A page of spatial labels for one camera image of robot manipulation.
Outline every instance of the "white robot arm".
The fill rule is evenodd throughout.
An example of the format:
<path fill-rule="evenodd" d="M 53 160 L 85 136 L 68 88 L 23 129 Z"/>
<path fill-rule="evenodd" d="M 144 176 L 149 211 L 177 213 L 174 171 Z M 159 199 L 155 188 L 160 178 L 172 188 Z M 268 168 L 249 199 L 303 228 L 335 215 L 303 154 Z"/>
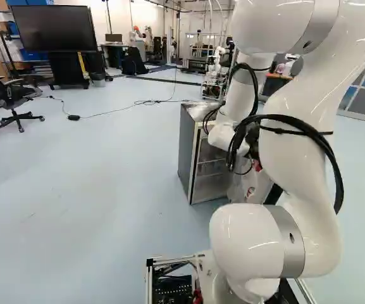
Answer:
<path fill-rule="evenodd" d="M 237 62 L 253 69 L 268 68 L 275 53 L 305 54 L 301 73 L 268 99 L 264 114 L 333 131 L 342 96 L 365 68 L 365 0 L 238 0 L 231 29 L 240 51 Z M 263 73 L 257 72 L 260 82 Z M 209 134 L 212 145 L 228 150 L 233 127 L 249 115 L 253 100 L 248 72 L 237 72 Z M 286 123 L 263 120 L 261 126 L 269 130 L 260 130 L 260 161 L 287 193 L 286 202 L 226 205 L 209 226 L 218 267 L 249 303 L 272 296 L 280 277 L 331 272 L 342 251 L 321 148 L 306 136 L 271 131 L 299 131 Z M 332 142 L 333 136 L 325 137 Z M 244 142 L 237 153 L 248 150 Z"/>

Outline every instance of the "gray floor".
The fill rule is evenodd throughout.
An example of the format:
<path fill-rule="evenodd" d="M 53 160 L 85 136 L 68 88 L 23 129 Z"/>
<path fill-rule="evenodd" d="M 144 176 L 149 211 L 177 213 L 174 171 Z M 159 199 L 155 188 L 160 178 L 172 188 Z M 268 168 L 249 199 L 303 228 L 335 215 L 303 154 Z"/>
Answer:
<path fill-rule="evenodd" d="M 177 73 L 178 80 L 189 78 Z M 44 88 L 44 95 L 88 116 L 168 99 L 173 88 L 122 77 L 105 88 Z M 201 100 L 199 87 L 177 85 L 173 100 L 181 99 Z M 15 125 L 0 130 L 0 304 L 143 303 L 147 257 L 208 248 L 208 222 L 221 202 L 187 204 L 176 174 L 178 103 L 79 122 L 68 121 L 53 99 L 17 110 L 46 121 L 24 122 L 22 134 Z M 7 114 L 0 109 L 0 118 Z M 319 303 L 346 303 L 347 294 L 349 303 L 359 303 L 365 300 L 365 122 L 338 117 L 335 134 L 346 191 L 345 251 L 334 273 L 308 283 Z"/>

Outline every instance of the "office chair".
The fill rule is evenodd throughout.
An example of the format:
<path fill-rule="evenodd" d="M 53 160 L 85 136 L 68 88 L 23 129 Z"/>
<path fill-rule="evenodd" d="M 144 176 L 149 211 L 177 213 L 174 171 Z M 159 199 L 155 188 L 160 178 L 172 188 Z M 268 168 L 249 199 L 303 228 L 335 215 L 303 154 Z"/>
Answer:
<path fill-rule="evenodd" d="M 7 110 L 11 110 L 12 116 L 4 117 L 0 121 L 0 128 L 3 128 L 13 122 L 18 124 L 19 132 L 24 132 L 20 120 L 22 119 L 39 119 L 44 121 L 43 116 L 33 116 L 32 112 L 17 114 L 15 108 L 21 106 L 23 103 L 33 100 L 34 97 L 40 96 L 42 91 L 36 88 L 23 87 L 23 79 L 14 79 L 8 82 L 0 81 L 0 100 L 4 103 L 2 107 Z"/>

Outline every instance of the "black cable bundle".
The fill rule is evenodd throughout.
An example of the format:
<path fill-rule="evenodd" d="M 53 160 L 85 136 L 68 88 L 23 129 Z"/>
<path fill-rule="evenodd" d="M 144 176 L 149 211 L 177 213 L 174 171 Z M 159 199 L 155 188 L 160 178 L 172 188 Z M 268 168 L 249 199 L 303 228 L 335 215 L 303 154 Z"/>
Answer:
<path fill-rule="evenodd" d="M 340 168 L 338 167 L 337 160 L 335 158 L 334 152 L 328 143 L 328 141 L 324 138 L 323 135 L 332 134 L 332 132 L 318 132 L 314 127 L 309 125 L 308 123 L 304 122 L 295 117 L 281 115 L 281 114 L 267 114 L 267 115 L 253 115 L 248 116 L 235 129 L 235 135 L 230 142 L 228 152 L 227 152 L 227 166 L 230 171 L 234 170 L 235 159 L 237 156 L 237 150 L 240 147 L 242 141 L 244 140 L 245 135 L 247 134 L 247 126 L 251 123 L 258 122 L 261 123 L 261 120 L 268 119 L 268 120 L 275 120 L 277 122 L 283 122 L 288 124 L 296 129 L 299 129 L 302 132 L 294 132 L 294 131 L 285 131 L 282 129 L 273 129 L 267 128 L 266 130 L 270 132 L 276 132 L 277 134 L 295 134 L 296 136 L 307 136 L 311 140 L 313 140 L 325 153 L 328 159 L 333 166 L 334 177 L 335 177 L 335 202 L 334 202 L 334 210 L 337 214 L 343 203 L 343 196 L 344 196 L 344 187 L 343 181 L 341 176 Z"/>
<path fill-rule="evenodd" d="M 245 119 L 243 119 L 235 128 L 235 134 L 230 141 L 230 145 L 228 147 L 228 152 L 226 156 L 226 165 L 229 169 L 229 171 L 234 172 L 235 168 L 235 162 L 237 158 L 237 151 L 239 147 L 241 146 L 243 140 L 245 139 L 248 131 L 248 126 L 250 124 L 259 124 L 260 129 L 264 129 L 270 132 L 275 132 L 277 134 L 291 134 L 295 136 L 307 136 L 311 140 L 313 140 L 325 153 L 325 155 L 328 157 L 334 171 L 334 177 L 335 177 L 335 185 L 336 185 L 336 191 L 335 191 L 335 202 L 334 202 L 334 210 L 335 213 L 338 214 L 342 207 L 343 203 L 343 196 L 344 196 L 344 188 L 343 188 L 343 180 L 341 176 L 340 168 L 338 167 L 337 160 L 335 158 L 334 152 L 328 143 L 328 141 L 324 138 L 324 135 L 331 135 L 333 132 L 318 132 L 313 126 L 309 125 L 308 123 L 304 122 L 303 120 L 300 120 L 295 117 L 286 116 L 286 115 L 280 115 L 280 114 L 269 114 L 269 115 L 256 115 L 258 111 L 258 80 L 257 75 L 255 72 L 261 72 L 269 70 L 269 68 L 263 68 L 263 69 L 253 69 L 246 63 L 238 63 L 232 68 L 232 72 L 230 74 L 229 81 L 232 80 L 232 77 L 234 74 L 240 70 L 244 69 L 247 70 L 250 75 L 254 86 L 254 105 L 252 107 L 252 110 L 249 114 L 249 116 Z M 292 130 L 284 130 L 284 129 L 274 129 L 269 127 L 264 127 L 261 125 L 261 121 L 264 119 L 268 120 L 275 120 L 277 122 L 283 122 L 285 124 L 288 124 L 292 127 L 295 127 L 296 129 L 299 129 L 300 131 L 292 131 Z M 236 173 L 239 175 L 245 175 L 251 171 L 248 170 L 244 174 Z"/>

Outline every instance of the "wall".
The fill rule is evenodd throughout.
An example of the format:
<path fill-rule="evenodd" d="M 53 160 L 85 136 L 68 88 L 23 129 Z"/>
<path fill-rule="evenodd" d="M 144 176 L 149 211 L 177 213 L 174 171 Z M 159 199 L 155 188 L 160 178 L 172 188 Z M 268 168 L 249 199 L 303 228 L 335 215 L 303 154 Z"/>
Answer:
<path fill-rule="evenodd" d="M 107 22 L 106 3 L 100 0 L 55 0 L 58 5 L 87 5 L 91 7 L 98 43 L 105 41 L 105 34 L 110 33 Z M 123 40 L 128 40 L 132 29 L 129 0 L 109 1 L 109 11 L 114 34 L 123 34 Z M 134 0 L 132 3 L 133 25 L 144 32 L 144 27 L 150 25 L 154 35 L 163 35 L 163 9 L 144 0 Z"/>
<path fill-rule="evenodd" d="M 217 33 L 220 34 L 223 28 L 226 28 L 227 35 L 230 35 L 230 27 L 228 20 L 230 19 L 233 11 L 222 11 L 220 13 L 220 9 L 218 8 L 215 1 L 213 1 L 213 15 L 212 15 L 212 26 L 210 26 L 210 11 L 209 11 L 209 4 L 207 1 L 201 1 L 199 3 L 185 3 L 182 6 L 187 10 L 193 11 L 200 11 L 200 12 L 193 12 L 193 13 L 182 13 L 181 14 L 181 22 L 180 22 L 180 32 L 181 32 L 181 39 L 180 39 L 180 57 L 185 58 L 189 56 L 189 46 L 197 41 L 197 37 L 188 38 L 187 33 L 196 33 L 197 30 L 202 30 L 203 33 Z M 228 4 L 222 3 L 221 7 L 223 10 L 228 8 Z M 205 44 L 218 44 L 218 40 L 216 43 L 210 40 L 208 42 L 206 40 L 207 35 L 204 36 L 203 42 Z"/>

